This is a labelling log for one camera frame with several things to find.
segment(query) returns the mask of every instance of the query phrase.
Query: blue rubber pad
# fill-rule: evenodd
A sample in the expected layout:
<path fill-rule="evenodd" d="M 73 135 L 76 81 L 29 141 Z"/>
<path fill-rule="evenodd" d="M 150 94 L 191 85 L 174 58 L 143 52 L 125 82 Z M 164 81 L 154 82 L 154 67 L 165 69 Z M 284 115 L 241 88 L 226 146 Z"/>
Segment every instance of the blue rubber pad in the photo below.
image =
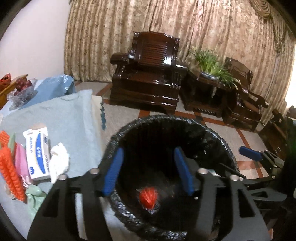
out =
<path fill-rule="evenodd" d="M 248 157 L 254 161 L 261 161 L 262 160 L 262 155 L 258 151 L 254 151 L 252 149 L 249 149 L 245 146 L 241 146 L 239 148 L 239 153 L 245 157 Z"/>
<path fill-rule="evenodd" d="M 189 171 L 189 168 L 185 161 L 185 155 L 181 147 L 176 147 L 174 149 L 174 160 L 178 169 L 179 176 L 182 181 L 182 186 L 185 192 L 189 196 L 192 196 L 194 192 L 193 177 Z"/>
<path fill-rule="evenodd" d="M 110 165 L 109 170 L 104 178 L 104 188 L 102 190 L 104 196 L 109 196 L 115 188 L 115 184 L 118 178 L 118 174 L 123 163 L 124 151 L 122 148 L 118 148 L 113 158 L 113 162 Z"/>

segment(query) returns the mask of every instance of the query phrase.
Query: floor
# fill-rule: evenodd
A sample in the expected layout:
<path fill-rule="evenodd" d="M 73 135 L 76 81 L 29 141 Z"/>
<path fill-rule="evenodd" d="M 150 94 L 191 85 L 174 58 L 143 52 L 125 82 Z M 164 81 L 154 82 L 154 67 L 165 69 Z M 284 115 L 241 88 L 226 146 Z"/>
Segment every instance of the floor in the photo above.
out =
<path fill-rule="evenodd" d="M 104 112 L 106 114 L 106 129 L 102 135 L 102 139 L 105 145 L 107 145 L 113 134 L 115 134 L 122 126 L 128 124 L 134 119 L 149 115 L 162 114 L 159 112 L 110 105 L 111 87 L 111 83 L 75 82 L 75 88 L 77 91 L 92 89 L 93 95 L 103 97 Z M 268 176 L 267 172 L 260 163 L 252 161 L 240 155 L 238 152 L 238 149 L 241 146 L 246 146 L 253 150 L 265 150 L 266 147 L 257 133 L 241 130 L 235 128 L 234 126 L 228 126 L 224 124 L 222 118 L 217 118 L 213 115 L 185 111 L 180 97 L 175 115 L 195 119 L 216 131 L 228 143 L 235 155 L 240 172 L 248 179 Z"/>

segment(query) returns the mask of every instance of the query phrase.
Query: red object in trash can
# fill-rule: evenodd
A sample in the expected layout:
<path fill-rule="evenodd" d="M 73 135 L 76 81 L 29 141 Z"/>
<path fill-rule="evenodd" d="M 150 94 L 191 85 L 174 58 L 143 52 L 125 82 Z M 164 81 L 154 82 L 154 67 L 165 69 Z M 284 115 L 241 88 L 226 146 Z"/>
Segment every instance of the red object in trash can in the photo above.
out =
<path fill-rule="evenodd" d="M 144 188 L 140 192 L 140 203 L 147 209 L 153 209 L 157 199 L 157 191 L 155 188 Z"/>

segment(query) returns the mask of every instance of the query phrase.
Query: blue plastic bag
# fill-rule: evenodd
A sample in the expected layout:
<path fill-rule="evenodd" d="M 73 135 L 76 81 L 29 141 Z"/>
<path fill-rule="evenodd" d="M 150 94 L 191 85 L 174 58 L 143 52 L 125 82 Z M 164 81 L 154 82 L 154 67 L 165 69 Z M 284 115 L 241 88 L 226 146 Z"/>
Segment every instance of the blue plastic bag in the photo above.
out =
<path fill-rule="evenodd" d="M 76 93 L 74 79 L 66 74 L 45 79 L 38 87 L 37 94 L 20 109 L 29 107 L 56 97 Z"/>

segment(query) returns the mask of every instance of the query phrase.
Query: wooden side table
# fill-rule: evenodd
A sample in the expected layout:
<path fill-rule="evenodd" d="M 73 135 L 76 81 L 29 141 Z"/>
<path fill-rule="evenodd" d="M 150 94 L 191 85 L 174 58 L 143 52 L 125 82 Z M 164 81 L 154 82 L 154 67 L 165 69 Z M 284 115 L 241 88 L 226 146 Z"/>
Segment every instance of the wooden side table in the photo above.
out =
<path fill-rule="evenodd" d="M 212 97 L 214 87 L 217 90 Z M 180 95 L 186 111 L 196 109 L 221 117 L 223 109 L 227 106 L 226 94 L 229 91 L 229 87 L 201 76 L 199 71 L 189 70 L 181 83 Z"/>

